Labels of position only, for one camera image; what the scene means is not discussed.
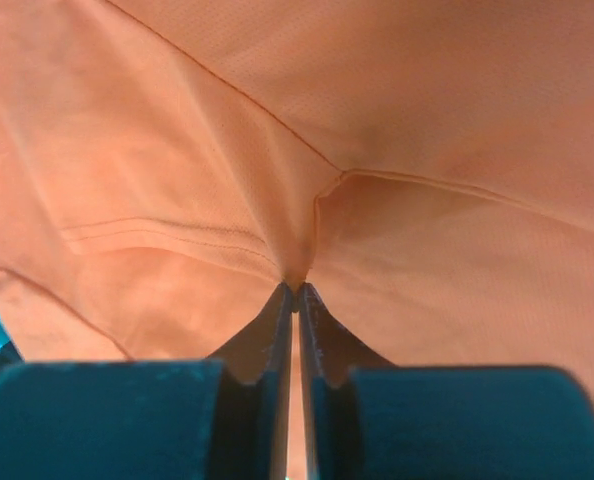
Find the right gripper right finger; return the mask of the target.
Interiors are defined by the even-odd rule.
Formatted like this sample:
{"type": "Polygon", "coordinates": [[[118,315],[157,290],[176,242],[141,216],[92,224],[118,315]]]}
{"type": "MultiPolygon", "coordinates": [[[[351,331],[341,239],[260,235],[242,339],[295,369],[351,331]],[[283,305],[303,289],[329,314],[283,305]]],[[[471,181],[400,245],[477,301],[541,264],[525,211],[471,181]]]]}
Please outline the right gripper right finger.
{"type": "Polygon", "coordinates": [[[399,367],[298,294],[312,479],[594,479],[594,406],[545,365],[399,367]]]}

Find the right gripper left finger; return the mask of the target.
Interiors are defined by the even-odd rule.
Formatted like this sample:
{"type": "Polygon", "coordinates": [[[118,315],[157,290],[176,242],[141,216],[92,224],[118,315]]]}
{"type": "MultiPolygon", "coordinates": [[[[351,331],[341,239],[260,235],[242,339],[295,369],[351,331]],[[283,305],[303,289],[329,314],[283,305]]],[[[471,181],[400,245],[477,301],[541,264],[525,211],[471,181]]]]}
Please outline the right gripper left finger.
{"type": "Polygon", "coordinates": [[[0,479],[281,479],[293,295],[206,358],[0,373],[0,479]]]}

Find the orange t shirt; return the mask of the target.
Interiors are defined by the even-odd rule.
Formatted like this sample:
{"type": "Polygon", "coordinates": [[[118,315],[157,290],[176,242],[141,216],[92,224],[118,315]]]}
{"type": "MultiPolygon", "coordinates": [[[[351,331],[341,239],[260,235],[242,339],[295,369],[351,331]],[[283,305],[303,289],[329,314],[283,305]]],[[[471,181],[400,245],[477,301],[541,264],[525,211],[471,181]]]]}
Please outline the orange t shirt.
{"type": "Polygon", "coordinates": [[[594,406],[594,1],[0,1],[17,364],[200,360],[285,284],[312,479],[307,283],[399,367],[594,406]]]}

